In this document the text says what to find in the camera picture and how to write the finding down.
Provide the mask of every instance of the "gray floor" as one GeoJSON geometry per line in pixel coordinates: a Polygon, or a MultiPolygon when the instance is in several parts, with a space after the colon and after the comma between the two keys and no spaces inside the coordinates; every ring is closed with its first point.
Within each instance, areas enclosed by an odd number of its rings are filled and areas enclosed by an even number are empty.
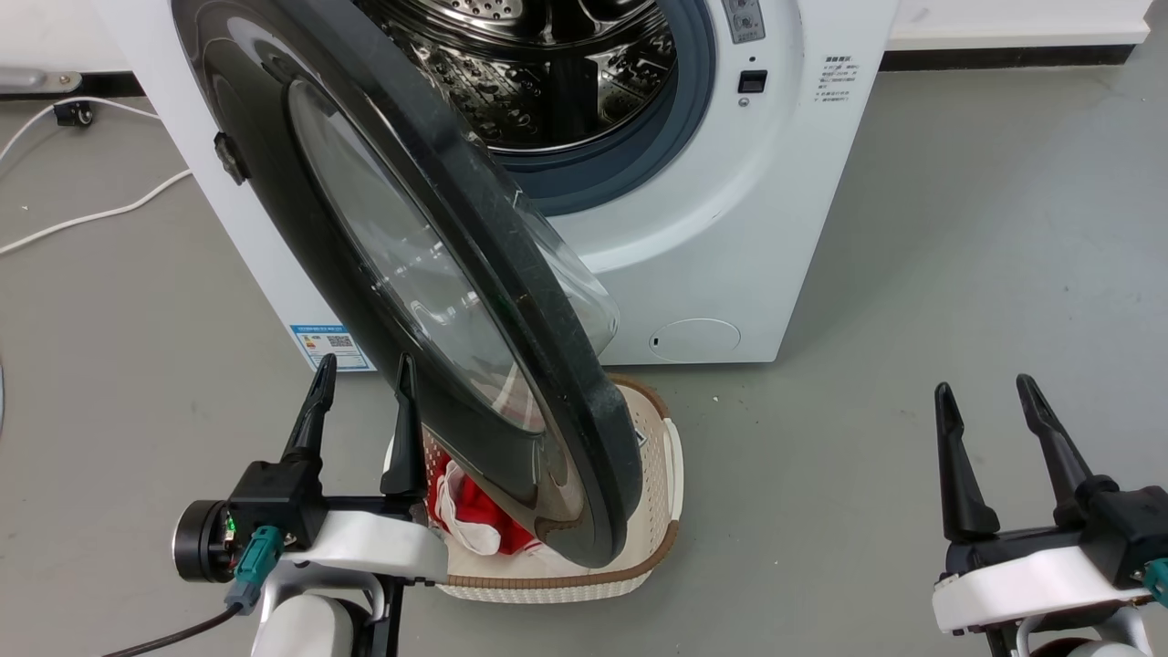
{"type": "MultiPolygon", "coordinates": [[[[572,607],[411,592],[403,653],[983,655],[930,608],[938,381],[1008,527],[1052,506],[1021,371],[1098,471],[1168,484],[1162,9],[1122,68],[882,75],[778,362],[639,373],[689,465],[663,567],[572,607]]],[[[0,138],[37,108],[0,105],[0,138]]],[[[146,119],[46,122],[0,166],[0,243],[180,168],[146,119]]],[[[222,587],[173,572],[174,519],[279,449],[308,371],[194,182],[0,257],[0,651],[112,650],[217,613],[222,587]]],[[[388,395],[341,380],[327,491],[375,491],[388,395]]],[[[243,655],[253,628],[167,655],[243,655]]]]}

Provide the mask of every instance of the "woven plastic basket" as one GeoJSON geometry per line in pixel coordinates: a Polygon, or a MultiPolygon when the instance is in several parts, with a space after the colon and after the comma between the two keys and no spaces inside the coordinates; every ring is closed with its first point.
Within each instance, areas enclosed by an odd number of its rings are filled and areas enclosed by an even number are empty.
{"type": "MultiPolygon", "coordinates": [[[[604,568],[582,575],[549,576],[538,559],[481,556],[446,537],[450,578],[443,592],[465,600],[548,604],[583,602],[625,595],[653,574],[677,537],[683,491],[683,464],[677,429],[661,397],[627,376],[612,376],[625,395],[633,426],[641,440],[641,502],[628,519],[625,548],[604,568]]],[[[427,477],[440,451],[426,442],[427,477]]]]}

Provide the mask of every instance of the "open black door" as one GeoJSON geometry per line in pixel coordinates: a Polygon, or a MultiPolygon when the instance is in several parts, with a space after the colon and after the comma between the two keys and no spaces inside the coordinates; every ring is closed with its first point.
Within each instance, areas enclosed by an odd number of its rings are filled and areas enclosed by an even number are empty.
{"type": "Polygon", "coordinates": [[[172,6],[225,174],[377,368],[410,354],[422,422],[471,477],[565,558],[609,563],[641,476],[592,346],[616,328],[603,288],[352,4],[172,6]]]}

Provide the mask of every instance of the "black cable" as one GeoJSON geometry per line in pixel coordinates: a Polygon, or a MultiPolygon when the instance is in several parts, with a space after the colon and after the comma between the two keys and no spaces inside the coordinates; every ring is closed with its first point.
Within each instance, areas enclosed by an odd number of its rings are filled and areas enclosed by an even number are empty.
{"type": "Polygon", "coordinates": [[[238,602],[231,603],[225,611],[215,616],[209,621],[203,621],[197,625],[192,625],[185,630],[176,631],[173,635],[164,636],[162,638],[155,638],[154,641],[147,641],[146,643],[140,643],[133,648],[127,648],[125,650],[119,650],[117,652],[110,652],[109,655],[103,655],[102,657],[134,657],[134,655],[142,655],[150,652],[151,650],[158,650],[159,648],[165,648],[173,643],[179,643],[182,639],[190,638],[195,635],[203,634],[204,631],[217,628],[223,623],[231,620],[232,616],[238,614],[243,609],[243,606],[238,602]]]}

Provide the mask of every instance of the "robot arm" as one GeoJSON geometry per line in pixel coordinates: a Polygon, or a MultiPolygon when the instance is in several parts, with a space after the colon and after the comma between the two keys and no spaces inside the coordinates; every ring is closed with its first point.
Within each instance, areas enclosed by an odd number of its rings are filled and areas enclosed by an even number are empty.
{"type": "Polygon", "coordinates": [[[950,540],[934,585],[941,631],[983,634],[994,657],[1152,657],[1135,607],[1162,597],[1168,572],[1168,493],[1120,491],[1092,475],[1033,378],[1020,374],[1027,426],[1055,490],[1055,525],[1000,531],[961,442],[965,424],[947,383],[937,387],[941,516],[950,540]],[[1031,651],[1030,635],[1093,628],[1099,641],[1057,639],[1031,651]]]}

